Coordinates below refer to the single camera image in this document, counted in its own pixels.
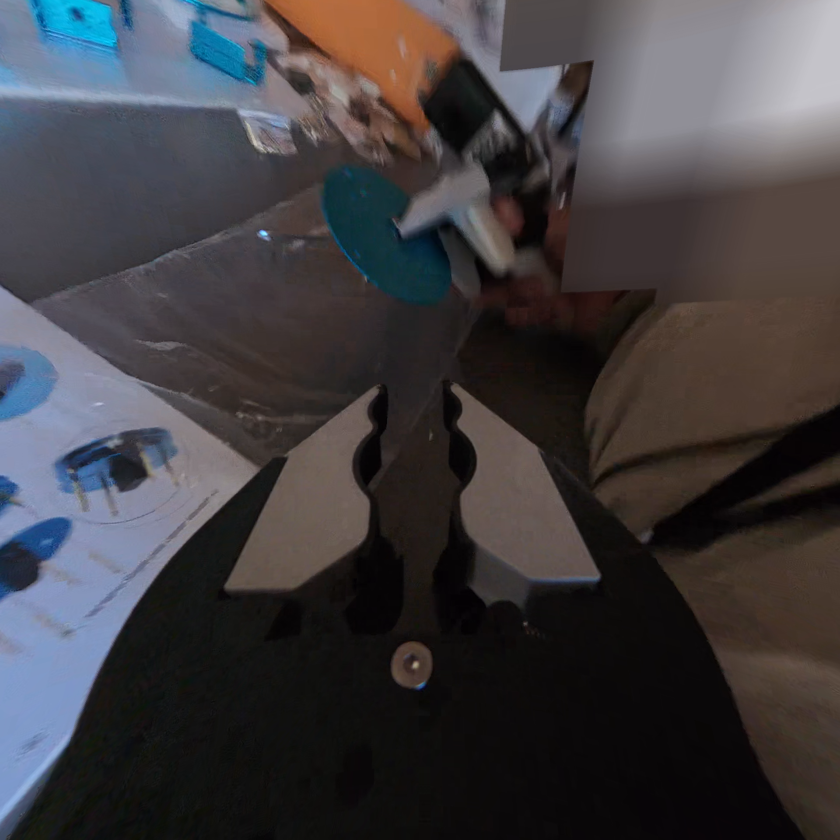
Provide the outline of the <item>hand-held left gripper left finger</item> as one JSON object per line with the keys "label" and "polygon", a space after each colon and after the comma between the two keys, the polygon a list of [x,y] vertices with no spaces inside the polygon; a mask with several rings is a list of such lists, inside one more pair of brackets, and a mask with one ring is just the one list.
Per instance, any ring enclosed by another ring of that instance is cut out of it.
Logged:
{"label": "hand-held left gripper left finger", "polygon": [[382,469],[389,397],[375,385],[286,457],[226,594],[297,594],[328,579],[378,529],[371,483]]}

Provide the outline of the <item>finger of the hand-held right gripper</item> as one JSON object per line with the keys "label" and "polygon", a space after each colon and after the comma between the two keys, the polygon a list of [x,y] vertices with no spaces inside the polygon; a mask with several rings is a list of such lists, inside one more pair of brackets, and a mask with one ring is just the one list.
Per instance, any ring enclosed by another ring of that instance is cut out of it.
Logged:
{"label": "finger of the hand-held right gripper", "polygon": [[480,273],[473,251],[452,225],[442,226],[438,235],[448,258],[451,285],[463,298],[480,297]]}
{"label": "finger of the hand-held right gripper", "polygon": [[452,224],[470,240],[486,238],[492,229],[490,180],[481,164],[465,164],[411,196],[395,218],[400,238],[414,238]]}

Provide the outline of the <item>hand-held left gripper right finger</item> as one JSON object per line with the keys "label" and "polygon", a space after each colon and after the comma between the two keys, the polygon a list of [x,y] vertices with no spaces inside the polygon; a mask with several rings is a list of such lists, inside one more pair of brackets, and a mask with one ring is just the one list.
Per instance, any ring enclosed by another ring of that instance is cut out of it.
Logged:
{"label": "hand-held left gripper right finger", "polygon": [[461,385],[445,383],[455,528],[470,551],[465,583],[487,606],[528,610],[602,581],[542,450]]}

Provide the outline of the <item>blue round metal disc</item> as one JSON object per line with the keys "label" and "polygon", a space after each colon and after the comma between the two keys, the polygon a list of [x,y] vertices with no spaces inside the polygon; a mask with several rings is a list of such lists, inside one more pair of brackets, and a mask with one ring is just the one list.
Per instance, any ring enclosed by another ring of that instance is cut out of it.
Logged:
{"label": "blue round metal disc", "polygon": [[324,220],[350,263],[389,297],[434,306],[447,296],[452,271],[437,231],[412,238],[397,231],[408,200],[403,189],[367,166],[343,165],[322,184]]}

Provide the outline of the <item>dark grey desk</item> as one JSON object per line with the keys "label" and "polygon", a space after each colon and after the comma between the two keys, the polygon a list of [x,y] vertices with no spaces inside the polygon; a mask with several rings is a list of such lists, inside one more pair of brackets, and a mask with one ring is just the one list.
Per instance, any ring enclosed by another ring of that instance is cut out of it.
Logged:
{"label": "dark grey desk", "polygon": [[[344,142],[260,154],[226,110],[5,98],[1,130],[2,286],[32,306],[239,226],[362,163]],[[464,343],[465,384],[584,478],[593,359],[495,318]],[[444,379],[460,379],[460,349]]]}

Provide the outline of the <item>person's right hand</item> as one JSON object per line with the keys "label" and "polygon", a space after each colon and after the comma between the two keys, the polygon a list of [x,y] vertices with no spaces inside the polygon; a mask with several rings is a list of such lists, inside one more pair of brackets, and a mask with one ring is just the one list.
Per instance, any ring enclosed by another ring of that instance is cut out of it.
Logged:
{"label": "person's right hand", "polygon": [[567,202],[551,198],[548,224],[540,247],[545,270],[484,283],[479,305],[502,311],[514,328],[571,331],[574,305],[571,297],[560,289],[570,220]]}

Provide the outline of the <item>orange and white cardboard box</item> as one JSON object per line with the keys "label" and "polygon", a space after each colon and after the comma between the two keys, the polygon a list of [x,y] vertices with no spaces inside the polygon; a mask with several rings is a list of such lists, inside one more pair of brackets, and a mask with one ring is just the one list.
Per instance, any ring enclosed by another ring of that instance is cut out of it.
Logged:
{"label": "orange and white cardboard box", "polygon": [[421,98],[459,57],[457,39],[402,1],[267,1],[266,5],[344,67],[373,82],[385,103],[420,133]]}

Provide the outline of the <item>pile of small parts bags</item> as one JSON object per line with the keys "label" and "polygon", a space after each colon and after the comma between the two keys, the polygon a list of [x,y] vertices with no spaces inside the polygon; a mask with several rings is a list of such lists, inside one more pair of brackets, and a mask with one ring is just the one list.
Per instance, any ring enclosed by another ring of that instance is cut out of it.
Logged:
{"label": "pile of small parts bags", "polygon": [[370,165],[388,167],[396,157],[439,164],[443,146],[434,129],[411,128],[385,103],[380,89],[313,49],[294,49],[268,58],[268,87],[284,81],[303,100],[297,117],[240,110],[252,146],[262,154],[291,156],[299,141],[319,146],[349,145]]}

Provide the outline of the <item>clear plastic bag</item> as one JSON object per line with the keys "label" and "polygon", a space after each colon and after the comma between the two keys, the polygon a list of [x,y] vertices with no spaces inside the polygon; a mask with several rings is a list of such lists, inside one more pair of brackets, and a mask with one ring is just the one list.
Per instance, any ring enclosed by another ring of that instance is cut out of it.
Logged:
{"label": "clear plastic bag", "polygon": [[335,244],[320,193],[34,308],[260,465],[385,385],[388,466],[476,316],[455,290],[423,307],[366,282]]}

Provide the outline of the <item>white printed instruction sheet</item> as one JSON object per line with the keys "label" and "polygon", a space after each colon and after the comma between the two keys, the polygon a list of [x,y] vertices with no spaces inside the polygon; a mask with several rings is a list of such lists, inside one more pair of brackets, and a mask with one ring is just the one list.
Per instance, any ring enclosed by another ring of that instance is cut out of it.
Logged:
{"label": "white printed instruction sheet", "polygon": [[257,468],[5,289],[1,344],[5,836],[134,606]]}

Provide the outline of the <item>blue metal plate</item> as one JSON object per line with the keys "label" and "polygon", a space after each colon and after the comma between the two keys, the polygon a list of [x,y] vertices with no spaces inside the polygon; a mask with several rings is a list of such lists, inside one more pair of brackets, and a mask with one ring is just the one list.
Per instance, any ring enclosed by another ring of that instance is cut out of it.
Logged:
{"label": "blue metal plate", "polygon": [[119,27],[131,28],[131,3],[124,1],[29,1],[40,32],[96,49],[119,49]]}

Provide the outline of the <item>blue metal bracket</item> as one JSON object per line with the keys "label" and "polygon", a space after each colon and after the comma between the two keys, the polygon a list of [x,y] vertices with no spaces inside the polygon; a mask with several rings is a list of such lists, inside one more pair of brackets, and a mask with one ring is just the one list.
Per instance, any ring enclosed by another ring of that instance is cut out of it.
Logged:
{"label": "blue metal bracket", "polygon": [[212,29],[205,17],[197,17],[190,25],[188,48],[194,58],[228,77],[252,86],[263,84],[269,48],[258,39],[244,47]]}

